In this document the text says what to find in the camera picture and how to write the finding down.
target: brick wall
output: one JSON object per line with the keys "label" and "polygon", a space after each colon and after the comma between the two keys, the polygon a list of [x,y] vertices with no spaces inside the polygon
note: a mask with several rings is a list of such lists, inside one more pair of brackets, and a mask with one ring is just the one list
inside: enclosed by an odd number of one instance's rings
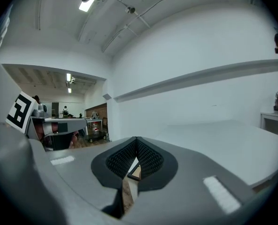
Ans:
{"label": "brick wall", "polygon": [[[98,105],[96,107],[91,107],[89,109],[86,109],[86,117],[90,118],[92,116],[93,111],[96,111],[98,113],[100,119],[108,117],[106,103]],[[98,122],[97,124],[98,124],[99,130],[101,131],[100,122]]]}

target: ceiling light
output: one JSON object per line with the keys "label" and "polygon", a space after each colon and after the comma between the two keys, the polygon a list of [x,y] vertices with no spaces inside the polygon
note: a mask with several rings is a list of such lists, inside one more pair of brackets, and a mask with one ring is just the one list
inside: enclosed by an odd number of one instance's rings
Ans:
{"label": "ceiling light", "polygon": [[67,81],[71,81],[71,74],[70,73],[67,73]]}
{"label": "ceiling light", "polygon": [[94,0],[89,0],[87,2],[82,2],[78,9],[82,10],[84,12],[88,12],[88,10],[91,7],[93,2],[94,2]]}

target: security camera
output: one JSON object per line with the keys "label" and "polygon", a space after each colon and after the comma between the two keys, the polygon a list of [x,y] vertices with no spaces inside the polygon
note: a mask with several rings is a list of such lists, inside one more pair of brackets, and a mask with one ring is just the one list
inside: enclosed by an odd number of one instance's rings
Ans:
{"label": "security camera", "polygon": [[126,13],[130,13],[130,14],[133,14],[135,12],[135,8],[134,7],[126,7],[125,8],[125,12]]}

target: curved ceiling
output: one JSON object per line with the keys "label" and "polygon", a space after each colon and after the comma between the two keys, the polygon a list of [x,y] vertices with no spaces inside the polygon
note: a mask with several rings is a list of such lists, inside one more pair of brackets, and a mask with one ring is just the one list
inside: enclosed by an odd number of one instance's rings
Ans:
{"label": "curved ceiling", "polygon": [[[122,0],[134,6],[150,27],[185,9],[214,3],[245,3],[262,6],[260,0]],[[57,29],[83,44],[100,47],[113,57],[132,39],[149,29],[135,14],[127,14],[117,0],[95,0],[88,12],[79,10],[81,0],[17,0],[12,23],[38,30]]]}

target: black cable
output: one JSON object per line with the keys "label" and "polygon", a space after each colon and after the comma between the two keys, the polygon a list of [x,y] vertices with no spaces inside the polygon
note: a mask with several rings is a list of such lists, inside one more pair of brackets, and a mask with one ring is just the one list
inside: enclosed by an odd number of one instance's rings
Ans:
{"label": "black cable", "polygon": [[162,1],[163,0],[158,1],[156,4],[154,4],[152,7],[150,7],[145,13],[147,13],[149,10],[151,10],[154,6],[156,6],[159,2],[162,2]]}

